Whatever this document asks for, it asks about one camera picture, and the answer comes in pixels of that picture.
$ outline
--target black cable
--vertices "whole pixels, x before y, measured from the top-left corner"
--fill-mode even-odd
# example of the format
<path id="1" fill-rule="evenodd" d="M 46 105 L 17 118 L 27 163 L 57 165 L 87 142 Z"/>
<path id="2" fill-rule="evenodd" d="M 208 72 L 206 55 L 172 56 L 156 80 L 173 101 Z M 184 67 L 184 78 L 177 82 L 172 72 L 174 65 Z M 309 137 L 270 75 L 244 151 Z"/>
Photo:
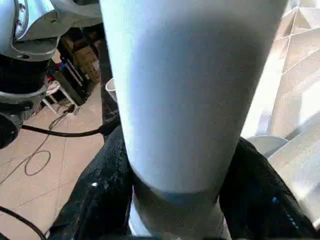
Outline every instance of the black cable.
<path id="1" fill-rule="evenodd" d="M 70 112 L 70 110 L 72 109 L 71 106 L 69 106 L 69 108 L 67 110 L 65 110 L 63 112 L 63 114 L 61 116 L 59 116 L 58 118 L 56 118 L 55 120 L 53 120 L 50 125 L 49 125 L 49 129 L 52 130 L 55 126 L 58 125 L 58 123 Z M 41 150 L 39 151 L 39 149 L 46 143 L 46 141 L 49 138 L 49 134 L 45 137 L 45 139 L 43 140 L 43 142 L 36 148 L 36 150 L 29 156 L 27 156 L 24 160 L 22 160 L 18 166 L 16 166 L 2 181 L 0 181 L 0 186 L 1 184 L 4 183 L 4 181 L 6 181 L 23 163 L 25 163 L 24 165 L 24 173 L 27 176 L 34 176 L 38 173 L 40 173 L 49 163 L 50 159 L 51 159 L 51 152 L 48 150 Z M 43 167 L 41 169 L 39 169 L 38 171 L 34 172 L 34 173 L 28 173 L 27 168 L 29 163 L 31 162 L 31 160 L 33 159 L 33 157 L 37 154 L 40 153 L 48 153 L 48 159 L 45 162 L 45 164 L 43 165 Z M 0 212 L 4 212 L 14 218 L 16 218 L 17 220 L 21 221 L 22 223 L 26 224 L 28 227 L 30 227 L 39 237 L 41 240 L 47 240 L 46 236 L 42 233 L 42 231 L 37 228 L 32 222 L 28 221 L 27 219 L 25 219 L 24 217 L 20 216 L 19 214 L 0 206 Z"/>
<path id="2" fill-rule="evenodd" d="M 69 132 L 51 131 L 51 130 L 46 130 L 46 129 L 42 129 L 34 126 L 28 126 L 28 125 L 22 125 L 22 129 L 34 131 L 41 134 L 48 134 L 52 136 L 65 137 L 65 138 L 87 137 L 87 136 L 91 136 L 99 133 L 99 129 L 85 131 L 85 132 L 69 133 Z"/>
<path id="3" fill-rule="evenodd" d="M 55 120 L 53 120 L 50 125 L 49 125 L 49 129 L 53 129 L 66 115 L 68 114 L 68 110 L 64 111 L 63 114 L 61 116 L 59 116 L 58 118 L 56 118 Z M 49 163 L 50 159 L 51 159 L 51 152 L 49 152 L 48 150 L 41 150 L 39 151 L 39 149 L 46 143 L 46 141 L 48 140 L 50 135 L 47 135 L 45 137 L 45 139 L 43 140 L 43 142 L 36 148 L 36 150 L 31 153 L 31 155 L 27 156 L 24 160 L 22 160 L 18 166 L 16 166 L 3 180 L 0 181 L 0 186 L 1 184 L 3 184 L 23 163 L 25 163 L 24 165 L 24 173 L 27 176 L 34 176 L 38 173 L 40 173 Z M 38 171 L 34 172 L 34 173 L 28 173 L 27 168 L 28 165 L 30 163 L 30 161 L 33 159 L 33 157 L 37 154 L 40 153 L 48 153 L 48 159 L 45 162 L 45 164 L 43 165 L 43 167 L 41 169 L 39 169 Z"/>
<path id="4" fill-rule="evenodd" d="M 111 117 L 107 122 L 102 124 L 99 128 L 90 130 L 90 131 L 85 131 L 85 132 L 70 133 L 70 132 L 51 131 L 51 129 L 47 130 L 47 129 L 38 128 L 34 126 L 29 126 L 29 125 L 22 125 L 22 129 L 37 132 L 40 134 L 57 136 L 57 137 L 79 138 L 79 137 L 88 137 L 95 134 L 102 134 L 105 136 L 109 135 L 119 124 L 120 124 L 120 117 L 119 117 L 119 113 L 117 113 L 115 116 Z"/>
<path id="5" fill-rule="evenodd" d="M 24 223 L 27 225 L 29 228 L 31 228 L 39 237 L 41 240 L 47 240 L 46 236 L 42 233 L 42 231 L 36 227 L 32 222 L 29 220 L 25 219 L 23 216 L 20 216 L 19 214 L 15 213 L 14 211 L 11 211 L 5 207 L 0 206 L 0 212 L 6 213 L 16 219 L 18 219 L 20 222 Z"/>

